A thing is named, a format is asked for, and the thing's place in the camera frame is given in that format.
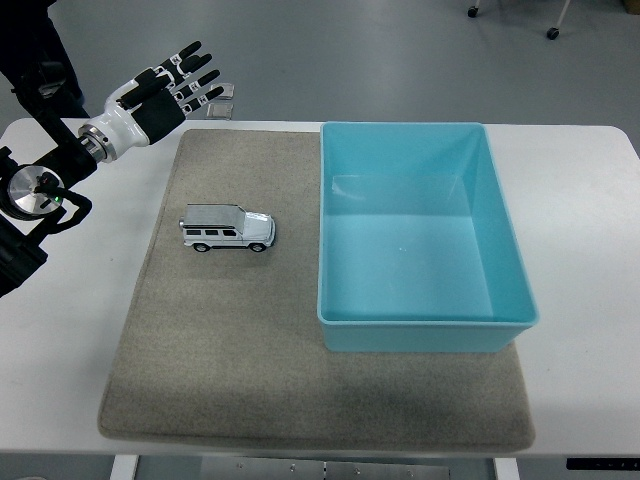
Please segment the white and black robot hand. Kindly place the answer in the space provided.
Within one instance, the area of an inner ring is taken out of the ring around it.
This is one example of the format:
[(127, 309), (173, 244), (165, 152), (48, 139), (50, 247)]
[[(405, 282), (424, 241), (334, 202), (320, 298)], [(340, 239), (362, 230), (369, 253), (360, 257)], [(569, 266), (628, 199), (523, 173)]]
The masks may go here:
[(153, 145), (189, 115), (223, 92), (207, 86), (220, 72), (205, 72), (212, 56), (195, 41), (159, 65), (149, 67), (107, 98), (104, 112), (79, 130), (82, 144), (98, 162), (111, 162), (132, 147)]

